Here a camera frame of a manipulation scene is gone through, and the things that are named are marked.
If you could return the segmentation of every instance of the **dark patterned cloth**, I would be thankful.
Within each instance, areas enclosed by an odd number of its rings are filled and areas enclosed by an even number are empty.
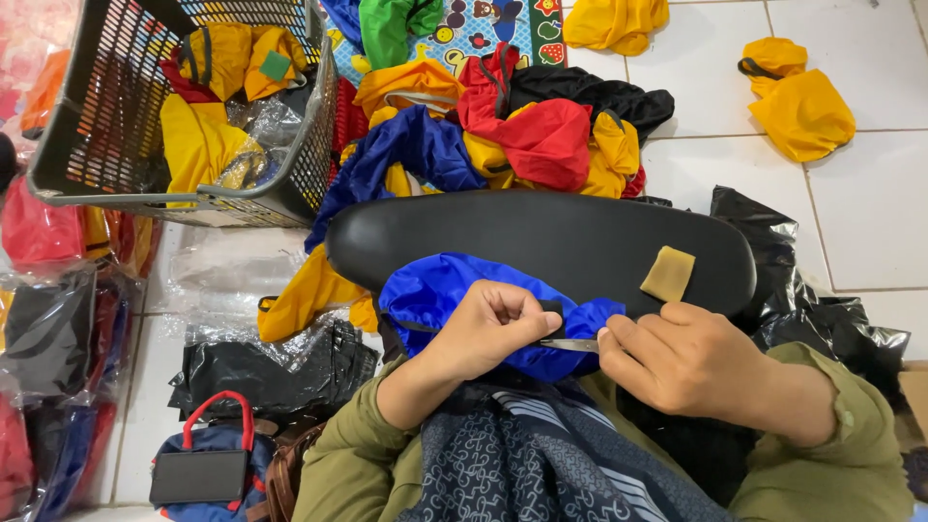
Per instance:
[[[619,435],[574,380],[465,384],[422,426],[422,461],[422,497],[398,522],[736,520]]]

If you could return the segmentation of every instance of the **plastic laundry basket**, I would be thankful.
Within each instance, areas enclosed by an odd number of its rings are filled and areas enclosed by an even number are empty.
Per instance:
[[[275,177],[254,189],[200,185],[165,194],[161,104],[171,93],[158,66],[206,21],[290,29],[318,63],[306,117]],[[84,0],[58,103],[28,172],[53,205],[89,204],[208,227],[305,227],[329,178],[337,73],[314,0]],[[167,208],[191,202],[190,208]]]

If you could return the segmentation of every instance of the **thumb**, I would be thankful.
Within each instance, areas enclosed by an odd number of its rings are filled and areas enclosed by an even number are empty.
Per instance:
[[[562,322],[557,312],[525,316],[500,326],[496,331],[496,339],[500,347],[512,353],[559,329]]]

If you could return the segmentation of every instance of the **bag handle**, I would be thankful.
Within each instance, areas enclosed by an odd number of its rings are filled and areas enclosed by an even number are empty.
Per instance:
[[[241,448],[245,451],[251,451],[251,448],[254,446],[254,416],[251,412],[251,406],[248,403],[248,400],[245,399],[240,393],[234,391],[221,391],[216,395],[208,398],[206,402],[200,404],[200,407],[187,418],[187,421],[184,423],[184,449],[193,450],[193,434],[190,433],[190,430],[193,429],[193,424],[197,423],[197,420],[200,416],[206,412],[206,409],[210,407],[210,404],[213,404],[215,401],[223,398],[233,398],[241,404]]]

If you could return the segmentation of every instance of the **person's right hand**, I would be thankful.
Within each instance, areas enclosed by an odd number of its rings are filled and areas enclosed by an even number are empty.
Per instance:
[[[724,316],[694,305],[667,303],[637,324],[612,316],[599,331],[599,365],[664,413],[773,431],[804,446],[834,431],[824,373],[767,357]]]

